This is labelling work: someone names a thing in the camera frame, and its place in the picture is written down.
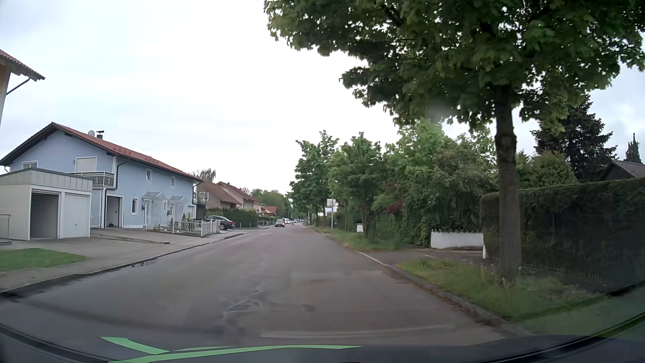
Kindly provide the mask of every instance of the grass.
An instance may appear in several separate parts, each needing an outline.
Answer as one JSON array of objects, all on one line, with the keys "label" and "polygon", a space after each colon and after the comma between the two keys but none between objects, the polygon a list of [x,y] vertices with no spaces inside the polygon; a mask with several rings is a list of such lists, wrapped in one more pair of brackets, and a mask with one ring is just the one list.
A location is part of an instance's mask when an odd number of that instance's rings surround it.
[{"label": "grass", "polygon": [[609,298],[532,276],[505,288],[490,270],[446,260],[413,260],[399,267],[540,334],[594,334],[641,313],[645,299],[645,289]]},{"label": "grass", "polygon": [[342,229],[334,229],[333,231],[327,227],[310,227],[314,231],[327,234],[332,240],[340,242],[343,246],[351,247],[356,251],[383,251],[399,249],[400,246],[392,241],[376,241],[371,242],[362,233],[354,233],[343,231]]},{"label": "grass", "polygon": [[9,249],[0,251],[0,272],[29,267],[52,267],[85,260],[79,254],[51,251],[42,248]]}]

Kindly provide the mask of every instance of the road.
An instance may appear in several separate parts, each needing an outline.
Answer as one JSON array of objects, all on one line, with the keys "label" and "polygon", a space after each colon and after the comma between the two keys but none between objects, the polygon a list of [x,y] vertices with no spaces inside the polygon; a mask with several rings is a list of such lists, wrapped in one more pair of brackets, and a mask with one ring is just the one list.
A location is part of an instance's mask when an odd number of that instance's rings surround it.
[{"label": "road", "polygon": [[[259,229],[0,302],[0,323],[104,357],[276,344],[470,345],[504,338],[302,225]],[[134,357],[140,352],[134,351]]]}]

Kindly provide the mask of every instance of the sky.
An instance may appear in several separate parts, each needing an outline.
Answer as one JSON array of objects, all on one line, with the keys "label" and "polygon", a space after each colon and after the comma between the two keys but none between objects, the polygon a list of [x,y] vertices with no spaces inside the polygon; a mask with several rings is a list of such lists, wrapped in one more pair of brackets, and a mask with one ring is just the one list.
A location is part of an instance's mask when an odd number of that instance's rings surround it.
[{"label": "sky", "polygon": [[[45,77],[7,96],[0,155],[56,122],[104,130],[186,172],[213,168],[219,181],[287,192],[295,140],[316,142],[323,129],[341,142],[360,131],[398,139],[381,107],[363,107],[339,83],[360,61],[292,50],[266,23],[262,0],[0,0],[0,49]],[[645,74],[627,68],[591,93],[621,159],[633,132],[645,141],[644,94]],[[537,122],[514,116],[517,148],[532,152]]]}]

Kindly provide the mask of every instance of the roof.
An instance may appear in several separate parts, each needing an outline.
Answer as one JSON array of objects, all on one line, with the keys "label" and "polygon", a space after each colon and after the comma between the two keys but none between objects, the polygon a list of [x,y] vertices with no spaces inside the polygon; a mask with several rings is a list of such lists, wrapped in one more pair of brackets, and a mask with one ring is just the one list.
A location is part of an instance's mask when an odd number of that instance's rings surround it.
[{"label": "roof", "polygon": [[115,154],[116,156],[121,156],[124,158],[136,160],[138,162],[141,162],[147,165],[152,165],[154,167],[158,167],[160,169],[164,169],[166,171],[185,176],[187,178],[196,180],[198,182],[203,182],[202,179],[194,175],[188,174],[187,172],[183,172],[175,167],[171,167],[170,165],[166,163],[162,163],[161,161],[151,158],[150,156],[141,154],[140,152],[136,152],[134,150],[130,150],[123,146],[119,146],[115,143],[111,143],[104,139],[99,139],[94,136],[87,135],[83,132],[72,129],[71,127],[59,125],[55,122],[52,122],[49,125],[45,126],[40,131],[36,132],[32,137],[28,138],[25,142],[23,142],[14,150],[12,150],[2,160],[0,160],[0,165],[9,166],[11,162],[14,161],[18,156],[22,155],[25,151],[31,149],[34,145],[44,140],[47,136],[53,134],[56,131],[63,131],[85,142],[91,143],[92,145],[99,147],[100,149],[103,149],[112,154]]},{"label": "roof", "polygon": [[645,176],[645,164],[634,163],[632,161],[624,161],[624,160],[612,160],[611,164],[609,164],[605,168],[605,170],[602,172],[602,174],[599,176],[598,179],[604,180],[607,174],[609,174],[609,171],[611,170],[611,168],[614,166],[625,170],[634,178],[640,178],[641,176]]},{"label": "roof", "polygon": [[255,198],[253,198],[252,196],[250,196],[250,195],[246,194],[245,192],[243,192],[243,191],[242,191],[240,188],[238,188],[238,187],[234,187],[233,185],[230,185],[229,183],[225,183],[225,182],[223,182],[223,181],[220,181],[218,184],[224,184],[225,186],[227,186],[227,187],[229,187],[229,188],[233,189],[233,191],[235,191],[237,194],[240,194],[244,199],[248,199],[248,200],[251,200],[251,201],[253,201],[253,202],[260,203],[260,201],[259,201],[259,200],[257,200],[257,199],[255,199]]},{"label": "roof", "polygon": [[231,194],[228,194],[220,185],[211,183],[210,181],[205,181],[202,184],[199,184],[197,189],[200,192],[209,192],[211,197],[214,196],[221,202],[234,203],[236,205],[240,204],[237,199],[233,198]]},{"label": "roof", "polygon": [[271,212],[271,213],[273,213],[273,214],[277,214],[277,213],[278,213],[278,207],[264,206],[263,208],[264,208],[264,209],[266,209],[267,211],[270,211],[270,212]]},{"label": "roof", "polygon": [[2,49],[0,49],[0,59],[8,63],[10,66],[12,66],[12,67],[9,67],[9,69],[11,70],[12,73],[18,76],[25,75],[33,79],[34,81],[38,81],[39,79],[45,79],[45,77],[40,75],[38,72],[29,68],[23,62],[20,62],[18,59],[10,56]]}]

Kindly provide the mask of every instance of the red tile roof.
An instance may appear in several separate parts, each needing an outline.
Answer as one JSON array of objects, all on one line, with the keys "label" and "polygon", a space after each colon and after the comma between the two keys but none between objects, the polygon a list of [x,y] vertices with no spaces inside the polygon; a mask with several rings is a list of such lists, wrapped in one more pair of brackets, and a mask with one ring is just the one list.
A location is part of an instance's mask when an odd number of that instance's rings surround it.
[{"label": "red tile roof", "polygon": [[248,199],[248,200],[253,201],[253,202],[260,203],[260,201],[259,201],[259,200],[257,200],[257,199],[255,199],[255,198],[253,198],[252,196],[250,196],[250,195],[246,194],[245,192],[243,192],[242,190],[240,190],[240,188],[238,188],[238,187],[234,187],[233,185],[230,185],[229,183],[225,183],[225,182],[223,182],[223,181],[220,181],[218,184],[224,184],[225,186],[227,186],[227,187],[229,187],[229,188],[233,189],[233,191],[235,191],[237,194],[240,194],[240,195],[241,195],[242,197],[244,197],[245,199]]},{"label": "red tile roof", "polygon": [[265,206],[263,208],[266,209],[267,211],[270,211],[271,213],[273,213],[273,215],[276,215],[278,213],[278,207]]},{"label": "red tile roof", "polygon": [[219,199],[221,202],[239,204],[237,199],[233,198],[231,194],[228,194],[222,186],[219,184],[211,183],[210,181],[205,181],[202,184],[199,184],[197,190],[200,192],[209,192],[211,193],[210,199],[213,197]]},{"label": "red tile roof", "polygon": [[29,78],[33,79],[34,81],[38,81],[39,79],[45,79],[42,75],[40,75],[38,72],[34,71],[33,69],[29,68],[26,66],[23,62],[20,62],[18,59],[10,56],[8,53],[0,49],[0,58],[4,59],[5,61],[8,61],[11,63],[15,69],[12,69],[13,73],[16,73],[18,75],[26,75]]},{"label": "red tile roof", "polygon": [[106,141],[104,139],[99,139],[94,136],[90,136],[85,134],[84,132],[80,132],[78,130],[74,130],[71,127],[59,125],[58,123],[52,122],[49,125],[47,125],[45,128],[40,130],[39,132],[36,132],[31,138],[27,139],[24,143],[20,144],[17,148],[15,148],[12,152],[7,154],[2,160],[0,160],[0,165],[9,165],[11,162],[18,156],[22,155],[27,149],[33,147],[36,143],[40,142],[42,137],[47,137],[47,135],[51,134],[55,130],[60,130],[63,132],[67,132],[70,135],[76,136],[77,138],[86,141],[88,143],[91,143],[92,145],[95,145],[96,147],[99,147],[105,151],[109,151],[112,154],[115,154],[117,156],[121,156],[124,158],[130,158],[136,161],[140,161],[141,163],[147,164],[147,165],[152,165],[154,167],[158,167],[161,169],[164,169],[169,172],[173,172],[176,174],[180,174],[183,176],[186,176],[187,178],[190,178],[192,180],[197,180],[198,182],[203,182],[202,179],[193,176],[191,174],[188,174],[187,172],[183,172],[175,167],[171,167],[170,165],[166,163],[162,163],[161,161],[151,158],[147,155],[141,154],[140,152],[136,152],[134,150],[130,150],[126,147],[119,146],[115,143],[111,143],[109,141]]}]

